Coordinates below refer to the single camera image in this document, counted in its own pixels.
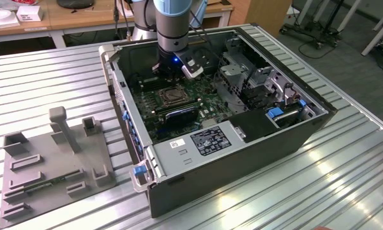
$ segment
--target metal slotted table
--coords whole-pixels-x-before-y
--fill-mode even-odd
[[[156,219],[132,187],[101,44],[0,57],[0,190],[3,135],[49,132],[55,105],[67,108],[71,126],[87,116],[101,120],[118,181],[13,229],[383,229],[383,122],[260,27],[242,28],[339,112],[295,153]]]

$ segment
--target white label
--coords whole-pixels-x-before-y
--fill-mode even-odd
[[[174,149],[176,147],[182,146],[185,144],[186,144],[185,140],[184,139],[178,139],[178,140],[170,142],[170,147]]]
[[[37,30],[47,30],[47,27],[36,27],[36,28],[24,29],[24,31],[37,31]]]

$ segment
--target gray carpet floor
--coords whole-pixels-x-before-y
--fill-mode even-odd
[[[294,0],[293,5],[303,7],[306,0]],[[314,13],[319,0],[314,0],[309,14]],[[330,2],[325,10],[321,21],[326,22],[335,3]],[[333,27],[338,28],[349,9],[342,7],[334,20]],[[383,70],[378,67],[377,61],[371,55],[362,56],[361,52],[371,41],[377,32],[373,31],[375,22],[355,14],[342,32],[343,40],[338,47],[321,59],[305,57],[298,46],[310,37],[306,37],[290,31],[280,35],[278,40],[303,60],[319,71],[319,73],[362,104],[362,106],[383,120]],[[323,47],[315,50],[311,46],[305,45],[303,53],[309,56],[318,57],[331,48]]]

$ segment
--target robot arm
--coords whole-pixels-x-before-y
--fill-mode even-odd
[[[160,63],[153,70],[182,64],[181,70],[189,79],[196,78],[204,68],[189,50],[189,27],[200,27],[208,0],[132,0],[134,11],[134,40],[156,34],[160,44]]]
[[[180,61],[182,63],[181,70],[184,74],[189,79],[194,79],[204,72],[204,68],[196,61],[194,54],[188,48],[189,26],[200,26],[198,21],[202,21],[205,15],[208,0],[154,0],[153,2],[156,6],[157,37],[162,61],[166,63],[172,59],[176,62]],[[190,14],[192,8],[197,9],[194,15],[198,21]]]

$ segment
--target cable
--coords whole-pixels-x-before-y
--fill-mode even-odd
[[[85,32],[83,32],[80,35],[72,35],[72,34],[71,34],[69,36],[72,36],[72,37],[81,37],[81,36],[84,35],[84,33],[85,33]]]
[[[226,65],[225,61],[224,61],[224,60],[221,59],[221,57],[217,55],[212,43],[201,36],[201,34],[198,33],[198,31],[196,30],[196,28],[194,28],[192,25],[190,25],[190,27],[192,27],[193,31],[196,32],[196,34],[198,35],[198,37],[200,37],[205,42],[209,43],[212,54],[216,56],[216,58],[220,60],[220,62],[221,62],[224,65]]]
[[[294,26],[301,27],[299,23],[298,23],[298,18],[297,18],[297,14],[295,14],[295,9],[293,8],[293,14],[294,14],[294,18],[295,18],[295,22],[294,22]]]
[[[134,13],[133,13],[133,8],[132,8],[132,5],[130,5],[130,3],[128,3],[128,5],[129,5],[130,11],[132,11],[132,15],[134,16]]]
[[[230,103],[230,102],[226,101],[226,100],[225,100],[225,102],[226,102],[228,104],[232,104],[232,105],[236,105],[236,106],[246,106],[245,104],[234,104],[234,103]]]
[[[321,55],[319,57],[311,57],[311,56],[309,56],[309,55],[306,55],[303,52],[302,52],[302,50],[301,50],[301,48],[305,46],[305,45],[307,45],[307,44],[310,44],[311,42],[314,42],[314,40],[311,40],[311,41],[309,41],[309,42],[305,42],[299,47],[298,47],[298,51],[299,51],[299,53],[303,55],[303,56],[306,56],[307,58],[311,58],[311,59],[321,59],[321,58],[323,58],[329,53],[331,53],[333,51],[334,51],[334,49],[337,48],[337,47],[334,47],[330,51],[327,51],[323,55]]]
[[[81,40],[75,38],[76,36],[72,36],[69,34],[67,34],[65,36],[69,37],[72,40],[80,42],[83,45],[89,45],[89,44],[92,44],[96,41],[97,31],[96,31],[95,37],[93,37],[93,39],[92,39],[92,41],[89,43],[83,42]]]
[[[206,42],[209,42],[209,45],[213,47],[213,44],[212,44],[212,41],[210,41],[210,39],[209,39],[209,35],[208,35],[208,33],[206,33],[206,30],[205,30],[205,28],[204,28],[204,25],[201,24],[201,22],[200,22],[200,20],[198,20],[198,18],[197,18],[197,16],[196,16],[196,14],[193,13],[193,11],[190,11],[190,14],[193,15],[193,18],[194,18],[194,20],[197,21],[197,23],[198,23],[198,25],[200,25],[200,28],[202,28],[202,31],[204,31],[205,37],[206,37]]]
[[[117,9],[117,0],[113,1],[113,21],[114,21],[114,34],[118,39],[122,40],[122,34],[120,34],[120,30],[117,28],[117,22],[120,21],[120,11]]]
[[[150,25],[148,24],[148,20],[146,20],[148,4],[149,4],[149,0],[146,0],[145,7],[144,7],[144,21],[145,21],[146,28],[150,29]]]
[[[126,38],[128,36],[132,36],[130,30],[129,30],[129,24],[128,24],[128,18],[126,18],[126,13],[125,13],[125,9],[124,9],[124,3],[122,0],[121,1],[121,10],[122,10],[122,14],[124,14],[124,18],[125,18],[125,22],[126,22]]]

